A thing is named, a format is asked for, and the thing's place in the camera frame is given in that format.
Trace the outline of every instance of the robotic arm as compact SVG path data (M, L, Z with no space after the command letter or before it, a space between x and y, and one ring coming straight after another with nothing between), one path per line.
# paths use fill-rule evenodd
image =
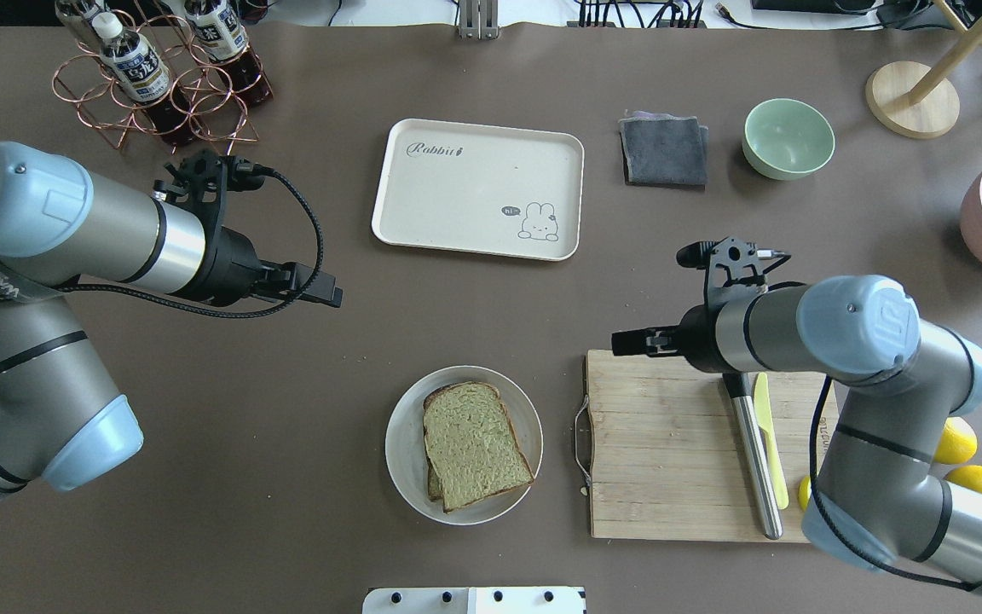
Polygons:
M810 505L803 532L846 562L877 569L903 556L982 595L982 495L930 474L946 417L982 402L982 350L920 319L888 277L768 287L766 273L788 255L737 238L677 259L705 269L705 303L678 326L613 334L613 353L682 356L706 373L819 372L846 385L816 478L825 514Z
M249 315L192 308L225 317L298 299L339 307L343 291L320 272L320 250L313 269L276 264L222 226L227 191L256 189L265 176L292 190L284 177L211 151L167 168L174 182L147 195L66 157L0 143L0 499L38 477L75 489L142 446L126 397L60 292L103 288L75 284L79 275L217 307L281 301Z

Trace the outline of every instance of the white bottle cap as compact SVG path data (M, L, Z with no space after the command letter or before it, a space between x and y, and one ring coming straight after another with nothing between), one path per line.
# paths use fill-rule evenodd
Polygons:
M120 17L112 12L97 13L90 23L93 24L93 31L97 32L97 36L101 36L102 40L116 38L124 31L124 24L120 23Z

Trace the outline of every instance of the gray cloth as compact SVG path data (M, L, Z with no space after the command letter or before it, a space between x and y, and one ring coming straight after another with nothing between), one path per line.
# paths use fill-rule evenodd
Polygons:
M698 118L635 112L620 120L627 182L706 186L707 127Z

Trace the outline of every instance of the round wooden base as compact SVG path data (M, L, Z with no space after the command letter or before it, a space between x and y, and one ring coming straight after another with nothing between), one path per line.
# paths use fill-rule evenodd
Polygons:
M934 139L957 124L962 104L957 90L942 80L922 101L912 104L908 95L931 67L919 62L893 62L870 74L866 104L889 130L912 139Z

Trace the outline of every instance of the knife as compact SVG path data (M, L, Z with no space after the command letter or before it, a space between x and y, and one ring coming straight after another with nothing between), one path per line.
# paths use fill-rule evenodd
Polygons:
M783 536L783 520L779 517L775 490L771 486L771 474L767 471L764 443L760 440L760 424L756 422L753 398L748 391L748 375L722 374L722 384L725 384L725 391L729 392L730 401L733 402L737 429L741 432L741 443L748 459L753 494L756 495L756 512L760 514L760 524L764 525L764 536L769 540L778 540Z
M757 374L753 388L753 407L756 408L756 422L764 434L764 447L767 452L767 470L771 474L771 487L775 490L775 502L779 509L787 509L790 495L787 493L787 479L783 476L783 463L779 460L779 444L775 440L775 423L771 419L771 396L768 393L767 373Z

